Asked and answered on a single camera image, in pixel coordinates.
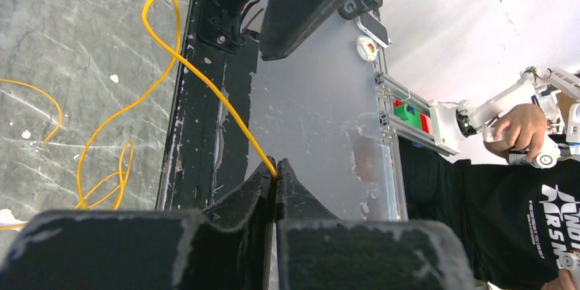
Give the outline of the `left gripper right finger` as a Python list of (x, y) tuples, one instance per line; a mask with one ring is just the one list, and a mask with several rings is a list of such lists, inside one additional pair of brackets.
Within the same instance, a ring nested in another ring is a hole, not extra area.
[(281, 289), (474, 289), (460, 240), (440, 222), (339, 219), (278, 162)]

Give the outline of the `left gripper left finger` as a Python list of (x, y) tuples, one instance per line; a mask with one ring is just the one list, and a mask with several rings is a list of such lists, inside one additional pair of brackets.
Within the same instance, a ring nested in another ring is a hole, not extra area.
[(1, 263), (2, 289), (262, 289), (274, 188), (259, 165), (204, 209), (52, 210)]

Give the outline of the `operator hand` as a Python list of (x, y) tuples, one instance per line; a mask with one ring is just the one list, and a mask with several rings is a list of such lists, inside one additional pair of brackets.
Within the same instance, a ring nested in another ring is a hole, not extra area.
[(547, 119), (540, 107), (526, 103), (513, 107), (493, 127), (493, 137), (505, 136), (505, 141), (484, 142), (487, 151), (508, 161), (510, 151), (517, 149), (526, 153), (525, 160), (531, 163), (542, 151)]

